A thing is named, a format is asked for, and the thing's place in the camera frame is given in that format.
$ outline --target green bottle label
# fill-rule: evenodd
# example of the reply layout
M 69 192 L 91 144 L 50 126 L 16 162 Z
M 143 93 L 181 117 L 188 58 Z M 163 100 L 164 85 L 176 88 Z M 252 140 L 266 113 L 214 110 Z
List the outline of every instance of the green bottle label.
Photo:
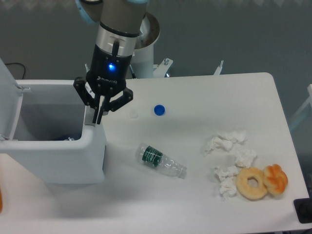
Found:
M 146 148 L 142 160 L 145 162 L 152 163 L 155 167 L 157 167 L 160 163 L 160 160 L 163 156 L 163 153 L 154 149 L 152 146 Z

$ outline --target gray floor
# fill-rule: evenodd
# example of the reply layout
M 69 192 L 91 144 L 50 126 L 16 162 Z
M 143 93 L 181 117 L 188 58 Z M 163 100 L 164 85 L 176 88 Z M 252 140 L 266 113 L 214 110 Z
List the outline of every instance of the gray floor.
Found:
M 161 27 L 155 62 L 173 59 L 173 76 L 211 75 L 222 59 L 223 74 L 271 73 L 287 119 L 308 97 L 310 0 L 151 0 L 148 9 Z M 0 57 L 25 64 L 26 79 L 74 79 L 91 62 L 98 25 L 84 23 L 74 0 L 1 1 L 0 22 Z M 312 117 L 292 137 L 311 172 Z

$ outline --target bin opening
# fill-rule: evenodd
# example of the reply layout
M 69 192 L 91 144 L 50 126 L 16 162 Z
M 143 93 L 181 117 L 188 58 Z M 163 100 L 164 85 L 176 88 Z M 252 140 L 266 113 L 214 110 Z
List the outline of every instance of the bin opening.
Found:
M 53 92 L 54 88 L 50 87 L 50 92 L 42 92 L 39 88 L 41 92 L 36 92 L 35 86 L 31 93 L 24 94 L 14 140 L 51 141 L 68 140 L 69 137 L 74 140 L 81 138 L 84 104 L 76 99 L 76 96 L 66 97 L 62 103 L 59 96 L 62 96 L 63 92 L 60 91 L 68 92 L 66 89 L 72 88 L 58 86 L 58 92 L 55 92 L 56 89 Z

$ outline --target bin lid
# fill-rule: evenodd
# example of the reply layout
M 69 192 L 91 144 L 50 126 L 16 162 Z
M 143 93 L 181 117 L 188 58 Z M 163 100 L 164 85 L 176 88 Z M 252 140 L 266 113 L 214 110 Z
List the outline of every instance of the bin lid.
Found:
M 0 140 L 13 137 L 21 96 L 22 89 L 0 58 Z

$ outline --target blue bottle cap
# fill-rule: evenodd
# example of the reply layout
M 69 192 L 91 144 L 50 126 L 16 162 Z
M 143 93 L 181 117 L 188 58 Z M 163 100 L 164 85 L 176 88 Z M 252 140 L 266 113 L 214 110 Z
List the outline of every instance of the blue bottle cap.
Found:
M 154 107 L 154 112 L 158 116 L 162 116 L 165 114 L 165 107 L 163 105 L 156 105 Z

